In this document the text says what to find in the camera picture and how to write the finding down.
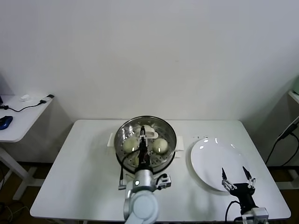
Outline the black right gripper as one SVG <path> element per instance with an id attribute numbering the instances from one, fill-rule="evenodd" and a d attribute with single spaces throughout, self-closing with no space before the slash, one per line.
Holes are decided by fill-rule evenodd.
<path id="1" fill-rule="evenodd" d="M 223 168 L 222 169 L 222 185 L 223 187 L 230 192 L 231 195 L 238 198 L 240 203 L 241 211 L 250 211 L 253 208 L 257 208 L 254 200 L 253 194 L 255 193 L 255 182 L 256 179 L 251 176 L 250 172 L 243 166 L 243 171 L 247 178 L 248 183 L 236 183 L 233 184 L 228 180 L 226 173 Z"/>

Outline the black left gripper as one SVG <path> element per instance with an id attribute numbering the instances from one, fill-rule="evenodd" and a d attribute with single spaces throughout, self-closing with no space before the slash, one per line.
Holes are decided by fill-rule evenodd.
<path id="1" fill-rule="evenodd" d="M 139 149 L 140 153 L 138 155 L 138 166 L 136 172 L 140 170 L 150 170 L 150 155 L 148 154 L 148 138 L 145 137 L 145 127 L 141 126 L 139 135 Z"/>

